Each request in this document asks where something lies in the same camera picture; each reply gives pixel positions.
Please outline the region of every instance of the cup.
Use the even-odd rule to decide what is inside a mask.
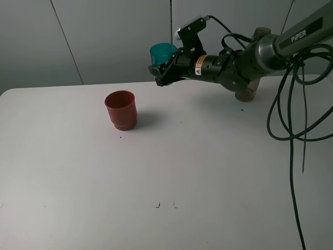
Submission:
[[[132,92],[126,90],[113,92],[105,98],[104,103],[116,129],[126,131],[134,128],[137,112]]]
[[[170,43],[158,43],[151,47],[151,63],[155,66],[168,63],[171,57],[177,52],[177,47]]]

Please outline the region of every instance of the cable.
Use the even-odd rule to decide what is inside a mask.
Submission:
[[[304,64],[302,64],[302,80],[304,81]],[[303,99],[304,99],[304,113],[305,113],[305,130],[308,126],[308,105],[306,103],[305,85],[303,87]],[[304,134],[304,146],[303,146],[303,163],[302,163],[302,173],[304,173],[305,166],[305,150],[306,150],[306,133]]]
[[[232,33],[230,29],[228,29],[228,27],[226,25],[224,25],[223,22],[219,21],[218,18],[214,17],[214,16],[208,16],[209,18],[215,20],[219,25],[221,25],[226,31],[228,31],[229,33]],[[240,46],[242,46],[244,49],[246,48],[246,46],[238,39],[235,37],[235,40],[240,44]]]
[[[234,51],[232,48],[230,48],[226,43],[225,43],[225,39],[228,38],[228,37],[233,37],[233,38],[237,38],[237,39],[240,39],[244,42],[247,42],[247,43],[251,43],[253,42],[251,38],[248,38],[246,36],[243,36],[243,35],[240,35],[240,34],[236,34],[236,33],[229,33],[229,34],[226,34],[222,40],[221,40],[221,44],[223,46],[223,50],[220,51],[219,55],[224,55],[226,54],[227,52],[229,52],[230,54],[234,55],[234,56],[237,56],[237,53],[236,51]]]
[[[313,53],[312,50],[317,49],[317,48],[323,48],[323,49],[327,50],[328,52]],[[325,69],[325,71],[319,77],[317,77],[316,79],[314,79],[312,81],[305,81],[305,79],[304,79],[304,61],[309,58],[313,58],[313,57],[320,57],[325,60],[328,60],[329,64],[328,64],[327,68]],[[302,80],[298,76],[298,70],[300,67],[302,67]],[[295,196],[294,184],[293,184],[293,152],[294,152],[293,140],[296,139],[296,140],[300,140],[300,141],[304,142],[303,169],[302,169],[302,171],[304,171],[306,142],[317,142],[317,141],[325,140],[325,139],[333,136],[333,133],[332,133],[327,136],[320,137],[320,138],[314,138],[314,139],[308,139],[306,137],[306,134],[308,132],[310,132],[311,130],[316,128],[321,122],[323,122],[333,112],[333,106],[326,113],[324,113],[316,122],[314,122],[311,126],[308,127],[308,108],[307,108],[306,95],[305,95],[305,86],[306,85],[312,85],[312,84],[318,83],[323,78],[327,77],[332,69],[333,69],[333,48],[331,46],[329,46],[327,44],[316,44],[316,45],[310,46],[310,47],[305,48],[302,51],[300,51],[298,54],[295,55],[295,57],[292,57],[290,59],[289,64],[287,65],[286,73],[281,80],[277,94],[273,100],[273,103],[270,107],[270,110],[268,112],[268,117],[267,117],[267,130],[268,130],[268,133],[270,134],[270,136],[279,141],[289,141],[290,142],[290,169],[289,169],[290,190],[291,190],[291,197],[292,197],[296,224],[297,224],[297,228],[298,228],[303,250],[306,250],[306,246],[305,246],[305,241],[304,241],[301,224],[300,224],[300,219],[299,219],[299,215],[298,215],[298,208],[297,208],[297,202],[296,202],[296,196]],[[288,94],[288,104],[287,104],[288,125],[286,125],[286,123],[282,117],[281,106],[280,106],[280,95],[285,86],[287,77],[288,77],[289,73],[291,73],[291,72],[293,74],[292,74],[291,84],[290,84],[289,94]],[[291,99],[292,99],[292,91],[293,91],[295,81],[303,85],[303,98],[304,98],[304,108],[305,108],[305,129],[304,129],[304,131],[297,133],[297,134],[293,133],[292,120],[291,120]],[[288,137],[275,136],[271,131],[271,127],[270,127],[271,116],[272,116],[272,112],[273,112],[276,104],[277,104],[277,108],[278,108],[278,114],[279,114],[280,121],[281,121],[283,127],[285,128],[285,130],[289,133]]]

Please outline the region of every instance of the yellow warning sticker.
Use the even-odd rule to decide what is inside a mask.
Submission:
[[[207,55],[202,55],[198,58],[198,60],[196,62],[195,73],[197,76],[201,75],[201,67],[202,67],[203,61],[205,60],[206,57],[207,57]]]

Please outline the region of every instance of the table surface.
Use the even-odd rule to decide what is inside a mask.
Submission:
[[[0,97],[0,249],[301,249],[289,143],[266,131],[281,77],[255,100],[182,81],[14,89]],[[136,96],[138,125],[116,130],[104,106]],[[307,87],[309,124],[332,83]],[[283,111],[286,110],[283,94]],[[295,130],[304,127],[294,91]],[[329,118],[309,138],[332,132]],[[277,135],[287,135],[273,116]],[[333,245],[332,140],[295,142],[295,189],[308,249]]]

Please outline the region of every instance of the robotic arm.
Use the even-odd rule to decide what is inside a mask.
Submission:
[[[200,17],[182,26],[176,36],[183,42],[167,64],[149,66],[158,86],[194,79],[219,83],[230,91],[245,90],[250,81],[283,70],[295,53],[333,36],[333,2],[328,3],[282,35],[268,34],[253,42],[243,51],[229,48],[224,39],[228,36],[252,42],[238,34],[222,39],[224,50],[207,55],[198,33],[210,16]]]

